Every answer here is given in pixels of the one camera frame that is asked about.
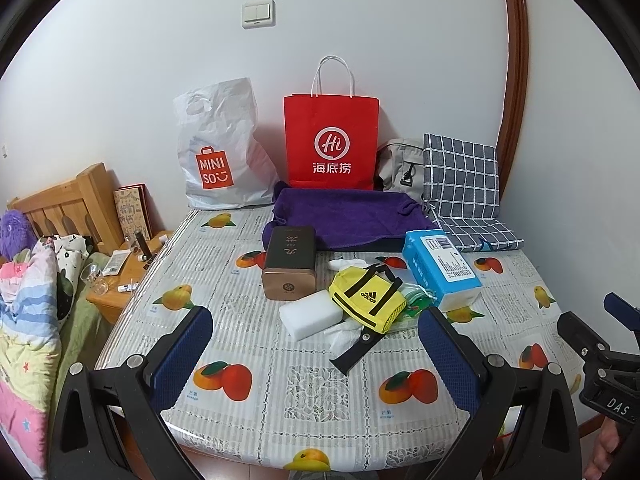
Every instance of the blue box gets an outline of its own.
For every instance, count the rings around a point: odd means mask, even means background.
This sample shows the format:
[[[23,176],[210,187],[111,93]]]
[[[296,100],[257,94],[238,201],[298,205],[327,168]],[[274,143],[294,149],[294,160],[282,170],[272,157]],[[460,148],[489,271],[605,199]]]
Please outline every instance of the blue box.
[[[416,281],[435,293],[434,305],[443,312],[470,306],[480,294],[480,280],[440,229],[409,231],[402,256]]]

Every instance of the wooden nightstand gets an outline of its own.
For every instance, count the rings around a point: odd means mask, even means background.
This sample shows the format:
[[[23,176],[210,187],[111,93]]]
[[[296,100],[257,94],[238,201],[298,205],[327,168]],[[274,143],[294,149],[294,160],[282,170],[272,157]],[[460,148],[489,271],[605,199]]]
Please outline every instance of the wooden nightstand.
[[[162,235],[171,237],[173,233],[173,231],[160,231],[153,239],[148,241],[147,244],[151,252],[155,253],[160,248],[160,237]],[[120,248],[127,249],[128,245],[125,242]],[[93,303],[104,319],[111,324],[114,324],[118,320],[132,296],[131,292],[118,292],[118,286],[129,285],[131,280],[133,280],[133,283],[139,283],[146,273],[144,269],[146,262],[139,262],[137,259],[138,254],[140,253],[129,255],[117,276],[105,277],[105,280],[109,283],[109,291],[106,294],[98,296],[93,292],[89,292],[86,295],[87,301]]]

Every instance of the gray plaid fabric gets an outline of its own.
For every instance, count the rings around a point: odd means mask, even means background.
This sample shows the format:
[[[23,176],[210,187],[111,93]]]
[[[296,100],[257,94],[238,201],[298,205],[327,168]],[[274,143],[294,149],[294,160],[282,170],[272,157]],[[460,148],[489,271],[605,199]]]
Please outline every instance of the gray plaid fabric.
[[[495,148],[424,136],[424,205],[461,251],[517,249],[523,243],[498,216]]]

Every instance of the purple plush toy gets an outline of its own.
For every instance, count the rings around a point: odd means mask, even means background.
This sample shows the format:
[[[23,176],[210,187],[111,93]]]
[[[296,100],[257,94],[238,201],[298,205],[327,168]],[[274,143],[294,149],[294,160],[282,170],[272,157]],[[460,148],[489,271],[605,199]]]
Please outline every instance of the purple plush toy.
[[[23,249],[33,249],[38,239],[29,219],[20,211],[9,209],[0,218],[0,253],[11,261]]]

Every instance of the purple towel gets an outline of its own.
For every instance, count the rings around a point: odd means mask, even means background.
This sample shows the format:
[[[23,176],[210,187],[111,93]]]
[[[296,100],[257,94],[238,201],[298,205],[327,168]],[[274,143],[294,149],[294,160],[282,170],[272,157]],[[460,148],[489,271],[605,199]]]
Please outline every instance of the purple towel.
[[[406,193],[283,187],[276,185],[274,218],[262,233],[265,248],[281,225],[313,226],[318,250],[354,250],[389,240],[400,251],[407,231],[437,229]]]

